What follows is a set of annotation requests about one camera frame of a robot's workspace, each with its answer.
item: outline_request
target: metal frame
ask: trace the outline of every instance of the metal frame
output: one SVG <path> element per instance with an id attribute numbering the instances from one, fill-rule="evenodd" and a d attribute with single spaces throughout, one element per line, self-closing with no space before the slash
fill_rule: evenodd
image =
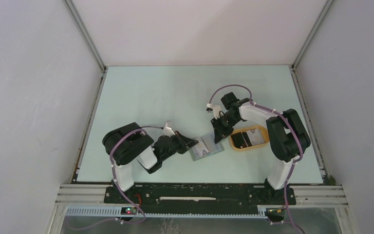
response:
<path id="1" fill-rule="evenodd" d="M 52 211 L 47 234 L 59 234 L 65 216 L 105 216 L 117 217 L 121 208 L 131 204 L 105 204 L 105 189 L 110 185 L 101 184 L 63 184 Z M 293 185 L 296 205 L 290 208 L 334 208 L 338 217 L 342 234 L 356 234 L 348 201 L 342 186 Z M 147 217 L 192 217 L 192 218 L 266 218 L 264 212 L 269 208 L 281 206 L 259 205 L 260 215 L 178 215 L 178 214 L 146 214 Z"/>
<path id="2" fill-rule="evenodd" d="M 300 49 L 298 55 L 296 56 L 295 61 L 293 62 L 293 67 L 297 68 L 300 64 L 300 61 L 302 60 L 306 50 L 309 48 L 310 43 L 312 42 L 313 38 L 315 37 L 316 33 L 319 31 L 319 28 L 322 26 L 323 21 L 325 20 L 326 16 L 328 15 L 333 3 L 335 3 L 336 0 L 327 0 L 325 5 L 322 8 L 322 11 L 320 12 L 318 18 L 316 19 L 315 24 L 313 25 L 312 30 L 310 30 L 309 35 L 306 38 L 306 41 L 304 42 L 302 48 Z"/>
<path id="3" fill-rule="evenodd" d="M 301 83 L 299 82 L 299 78 L 298 78 L 296 72 L 294 71 L 293 67 L 289 66 L 289 69 L 290 69 L 290 73 L 292 75 L 293 83 L 294 83 L 295 88 L 296 88 L 296 93 L 298 94 L 298 98 L 299 98 L 300 106 L 302 108 L 303 116 L 306 120 L 307 131 L 309 132 L 309 135 L 310 135 L 310 138 L 311 138 L 312 147 L 315 151 L 316 160 L 318 161 L 320 173 L 322 174 L 322 177 L 329 176 L 330 173 L 327 170 L 328 163 L 323 158 L 322 152 L 320 150 L 320 145 L 319 145 L 319 142 L 318 142 L 318 138 L 316 137 L 315 128 L 313 126 L 313 122 L 312 122 L 312 119 L 311 119 L 310 114 L 309 114 L 310 113 L 309 106 L 306 102 L 306 99 L 304 98 L 305 95 L 303 94 L 304 92 L 303 92 Z"/>
<path id="4" fill-rule="evenodd" d="M 78 28 L 78 31 L 80 32 L 82 38 L 84 39 L 85 43 L 87 44 L 88 48 L 90 49 L 91 53 L 93 54 L 95 60 L 98 63 L 99 68 L 102 72 L 106 70 L 106 66 L 104 62 L 102 61 L 101 56 L 99 55 L 98 50 L 96 49 L 96 46 L 91 39 L 90 34 L 88 33 L 87 28 L 84 25 L 84 22 L 82 21 L 81 16 L 79 15 L 74 3 L 72 0 L 62 0 L 70 13 L 72 19 L 74 20 L 74 23 L 76 27 Z"/>
<path id="5" fill-rule="evenodd" d="M 70 12 L 72 18 L 74 19 L 77 28 L 83 36 L 83 39 L 87 43 L 89 49 L 97 60 L 98 65 L 101 70 L 104 72 L 100 85 L 97 90 L 97 94 L 93 103 L 93 108 L 89 116 L 88 125 L 85 129 L 82 145 L 80 151 L 78 152 L 78 159 L 76 168 L 79 168 L 81 162 L 81 155 L 85 150 L 85 146 L 88 140 L 88 131 L 92 126 L 94 119 L 94 112 L 98 105 L 99 97 L 101 94 L 102 86 L 104 84 L 104 78 L 106 75 L 106 66 L 104 65 L 84 23 L 82 22 L 79 13 L 73 4 L 72 0 L 63 0 L 68 11 Z M 323 20 L 331 9 L 335 0 L 327 0 L 324 5 L 320 15 L 318 16 L 314 27 L 312 28 L 309 36 L 307 37 L 304 45 L 302 46 L 298 56 L 296 57 L 293 65 L 289 66 L 290 72 L 292 74 L 292 79 L 295 84 L 296 92 L 298 94 L 299 101 L 301 103 L 303 115 L 306 119 L 307 128 L 309 134 L 312 138 L 312 146 L 315 150 L 317 156 L 318 165 L 321 170 L 322 176 L 326 177 L 329 175 L 327 172 L 327 163 L 325 158 L 323 158 L 320 145 L 316 138 L 316 133 L 314 131 L 314 124 L 310 118 L 310 112 L 308 104 L 304 98 L 303 88 L 299 82 L 296 68 L 298 67 L 301 59 L 303 58 L 306 50 L 308 49 L 310 43 L 315 37 L 317 31 L 322 25 Z M 112 210 L 112 214 L 115 216 L 117 214 L 116 210 L 119 210 L 121 207 L 131 206 L 130 204 L 105 204 L 104 203 L 104 194 L 105 189 L 109 185 L 107 184 L 63 184 L 60 186 L 58 196 L 56 198 L 54 208 L 51 213 L 51 218 L 48 223 L 46 234 L 59 234 L 61 232 L 62 223 L 64 221 L 65 215 L 75 214 L 71 210 L 74 208 L 85 209 L 91 208 L 93 210 Z M 291 208 L 334 208 L 337 214 L 339 221 L 339 226 L 341 228 L 342 234 L 356 234 L 357 230 L 355 227 L 355 222 L 353 221 L 351 211 L 349 209 L 348 201 L 346 200 L 345 193 L 342 186 L 326 186 L 326 185 L 293 185 L 291 186 L 295 191 L 296 196 L 296 205 L 290 206 Z M 258 206 L 259 211 L 262 215 L 255 216 L 243 216 L 244 218 L 264 218 L 264 210 L 267 208 L 275 208 L 275 206 Z M 82 213 L 80 215 L 94 216 L 94 211 L 87 214 Z M 175 214 L 148 214 L 149 217 L 186 217 L 185 215 L 175 215 Z M 193 215 L 197 218 L 208 217 L 206 215 Z M 226 218 L 238 218 L 238 216 L 227 215 Z"/>
<path id="6" fill-rule="evenodd" d="M 75 182 L 76 177 L 78 175 L 77 173 L 79 171 L 79 167 L 80 167 L 81 162 L 82 162 L 82 156 L 84 155 L 85 147 L 87 146 L 88 137 L 90 136 L 89 131 L 91 130 L 91 127 L 93 125 L 95 112 L 96 112 L 96 109 L 97 109 L 97 106 L 98 106 L 99 98 L 101 96 L 102 88 L 104 87 L 104 82 L 105 82 L 105 77 L 107 75 L 107 71 L 108 71 L 108 69 L 106 68 L 105 71 L 102 73 L 99 86 L 98 86 L 97 91 L 95 93 L 95 98 L 94 98 L 94 101 L 93 101 L 93 107 L 91 108 L 91 112 L 90 112 L 90 114 L 88 116 L 88 120 L 87 120 L 87 126 L 85 127 L 84 133 L 82 135 L 81 147 L 79 147 L 79 149 L 78 149 L 78 153 L 77 153 L 77 156 L 75 158 L 76 163 L 75 163 L 75 166 L 73 168 L 72 174 L 70 176 L 70 181 L 71 182 Z"/>

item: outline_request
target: light blue table surface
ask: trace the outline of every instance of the light blue table surface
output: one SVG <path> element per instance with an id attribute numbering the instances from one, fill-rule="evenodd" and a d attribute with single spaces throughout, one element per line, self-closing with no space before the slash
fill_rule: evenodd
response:
<path id="1" fill-rule="evenodd" d="M 206 111 L 213 92 L 227 84 L 245 85 L 253 92 L 253 99 L 278 111 L 293 108 L 302 120 L 299 99 L 286 65 L 268 66 L 134 66 L 109 67 L 96 109 L 77 181 L 110 181 L 109 156 L 102 138 L 123 125 L 137 122 L 142 125 L 161 125 L 167 120 L 173 129 L 187 137 L 199 137 L 212 132 L 212 114 Z M 239 87 L 221 90 L 213 104 L 222 106 L 220 98 L 234 92 L 239 98 L 248 92 Z M 241 122 L 235 129 L 255 125 Z M 159 129 L 147 129 L 156 140 Z M 193 161 L 189 152 L 173 155 L 163 167 L 148 174 L 134 161 L 136 182 L 178 183 L 263 183 L 269 175 L 275 156 L 270 145 L 245 152 L 233 151 L 229 141 L 223 142 L 224 151 Z M 322 183 L 318 163 L 312 147 L 296 165 L 292 183 Z"/>

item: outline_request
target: glass panel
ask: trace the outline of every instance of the glass panel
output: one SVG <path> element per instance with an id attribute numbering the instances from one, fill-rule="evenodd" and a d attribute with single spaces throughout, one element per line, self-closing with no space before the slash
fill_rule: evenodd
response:
<path id="1" fill-rule="evenodd" d="M 340 234 L 335 210 L 332 208 L 292 209 L 292 217 L 306 233 Z M 290 224 L 270 226 L 264 219 L 225 218 L 147 218 L 141 224 L 123 224 L 106 221 L 86 230 L 74 231 L 70 227 L 84 228 L 105 217 L 67 216 L 63 234 L 271 234 L 296 233 Z"/>

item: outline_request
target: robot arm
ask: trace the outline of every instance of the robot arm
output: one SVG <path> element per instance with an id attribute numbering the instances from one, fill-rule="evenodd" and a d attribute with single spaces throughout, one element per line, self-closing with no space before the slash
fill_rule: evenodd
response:
<path id="1" fill-rule="evenodd" d="M 168 123 L 163 128 L 163 134 L 154 143 L 154 140 L 134 122 L 105 135 L 102 144 L 109 155 L 112 152 L 114 175 L 122 191 L 126 191 L 134 185 L 131 166 L 134 159 L 137 159 L 151 174 L 160 169 L 163 161 L 173 154 L 184 154 L 198 143 L 197 140 L 185 137 L 178 131 L 173 131 Z"/>
<path id="2" fill-rule="evenodd" d="M 223 113 L 219 106 L 207 105 L 207 110 L 213 111 L 214 114 L 214 118 L 211 120 L 215 135 L 214 142 L 218 143 L 231 135 L 234 130 L 233 126 L 241 120 L 249 120 L 263 126 L 268 130 L 270 147 L 276 156 L 267 182 L 273 190 L 283 188 L 293 161 L 299 157 L 299 148 L 295 138 L 291 133 L 285 131 L 288 128 L 287 125 L 278 115 L 252 105 L 248 98 L 239 100 L 233 93 L 228 93 L 222 97 L 221 101 L 228 110 L 226 113 Z M 310 138 L 298 113 L 289 109 L 284 111 L 282 115 L 296 132 L 304 152 L 310 146 Z"/>

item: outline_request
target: orange tray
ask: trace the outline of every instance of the orange tray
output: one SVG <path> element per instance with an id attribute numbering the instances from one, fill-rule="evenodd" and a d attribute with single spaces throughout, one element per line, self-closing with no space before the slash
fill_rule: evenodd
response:
<path id="1" fill-rule="evenodd" d="M 267 132 L 267 129 L 265 129 L 261 125 L 254 125 L 254 126 L 250 126 L 250 127 L 247 127 L 247 128 L 236 129 L 236 130 L 233 131 L 232 135 L 236 134 L 236 133 L 239 133 L 239 132 L 246 132 L 246 131 L 253 130 L 253 129 L 259 129 L 260 130 L 260 132 L 262 133 L 262 137 L 264 139 L 264 142 L 265 142 L 264 144 L 254 145 L 254 146 L 250 146 L 250 147 L 246 147 L 246 148 L 241 149 L 241 148 L 237 148 L 236 146 L 234 146 L 233 140 L 231 139 L 231 136 L 230 136 L 229 138 L 230 138 L 231 148 L 233 148 L 233 150 L 236 150 L 236 151 L 245 151 L 245 150 L 252 150 L 252 149 L 261 148 L 261 147 L 267 145 L 269 143 L 269 133 Z"/>

